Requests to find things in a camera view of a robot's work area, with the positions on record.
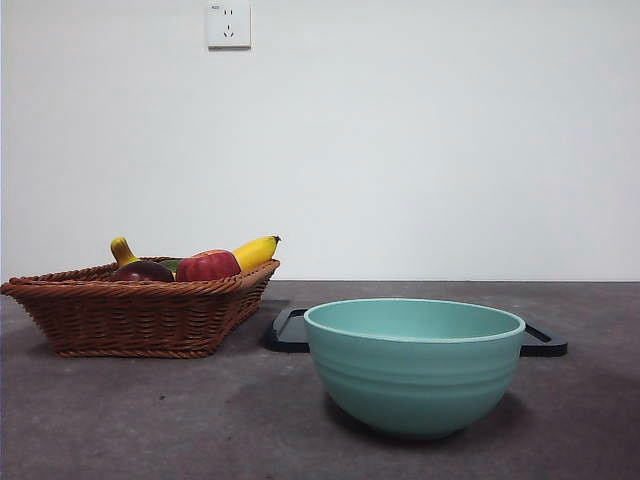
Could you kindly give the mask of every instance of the basket rim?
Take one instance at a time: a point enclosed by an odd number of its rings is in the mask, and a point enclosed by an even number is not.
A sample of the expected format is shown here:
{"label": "basket rim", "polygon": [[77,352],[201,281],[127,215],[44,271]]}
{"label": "basket rim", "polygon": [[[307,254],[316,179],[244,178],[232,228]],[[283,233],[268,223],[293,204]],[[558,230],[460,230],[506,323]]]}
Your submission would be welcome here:
{"label": "basket rim", "polygon": [[[144,260],[163,260],[172,257],[144,257]],[[161,294],[161,295],[184,295],[184,294],[206,294],[206,293],[227,293],[242,290],[253,285],[259,279],[271,275],[280,265],[280,261],[270,259],[257,267],[238,273],[231,277],[218,280],[204,280],[194,282],[160,282],[160,281],[117,281],[108,280],[42,280],[48,277],[81,276],[92,272],[114,269],[115,262],[88,267],[80,270],[70,270],[67,272],[50,273],[44,275],[34,275],[27,277],[12,277],[8,282],[2,284],[1,293],[10,295],[17,293],[33,293],[46,296],[66,294],[104,294],[104,295],[128,295],[128,294]]]}

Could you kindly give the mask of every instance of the eggplant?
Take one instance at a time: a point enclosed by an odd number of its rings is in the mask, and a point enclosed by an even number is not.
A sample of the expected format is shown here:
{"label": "eggplant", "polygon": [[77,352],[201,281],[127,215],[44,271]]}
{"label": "eggplant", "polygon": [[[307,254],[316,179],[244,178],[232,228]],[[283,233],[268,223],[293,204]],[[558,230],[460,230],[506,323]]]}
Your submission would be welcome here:
{"label": "eggplant", "polygon": [[173,273],[164,265],[151,260],[138,260],[127,263],[113,272],[109,277],[111,282],[142,282],[142,281],[173,282]]}

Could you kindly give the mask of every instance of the apple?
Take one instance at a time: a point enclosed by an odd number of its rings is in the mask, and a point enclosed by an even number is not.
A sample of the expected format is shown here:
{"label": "apple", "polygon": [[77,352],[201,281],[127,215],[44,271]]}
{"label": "apple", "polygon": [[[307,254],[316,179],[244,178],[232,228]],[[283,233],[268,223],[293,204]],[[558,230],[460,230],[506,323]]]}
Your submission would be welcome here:
{"label": "apple", "polygon": [[219,280],[237,275],[240,270],[235,255],[230,251],[207,250],[180,260],[176,280],[179,282]]}

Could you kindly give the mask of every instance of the black tray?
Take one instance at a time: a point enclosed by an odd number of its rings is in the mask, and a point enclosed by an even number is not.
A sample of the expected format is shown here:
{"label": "black tray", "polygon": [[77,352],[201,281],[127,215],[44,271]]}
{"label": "black tray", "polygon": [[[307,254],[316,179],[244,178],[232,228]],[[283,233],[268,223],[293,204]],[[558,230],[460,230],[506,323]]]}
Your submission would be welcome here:
{"label": "black tray", "polygon": [[[303,307],[282,310],[265,332],[265,347],[276,352],[309,352],[307,332],[304,327]],[[560,357],[567,353],[568,342],[543,330],[531,322],[527,327],[520,348],[521,357]]]}

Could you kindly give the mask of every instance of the green fruit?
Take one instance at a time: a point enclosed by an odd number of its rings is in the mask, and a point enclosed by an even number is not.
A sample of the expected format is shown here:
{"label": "green fruit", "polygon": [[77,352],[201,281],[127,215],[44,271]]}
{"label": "green fruit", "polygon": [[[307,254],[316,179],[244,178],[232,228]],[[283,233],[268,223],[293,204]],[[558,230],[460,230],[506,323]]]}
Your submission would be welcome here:
{"label": "green fruit", "polygon": [[176,273],[178,270],[178,263],[180,263],[181,258],[167,258],[166,260],[160,260],[158,263],[160,265],[164,265],[166,268],[171,270],[173,273]]}

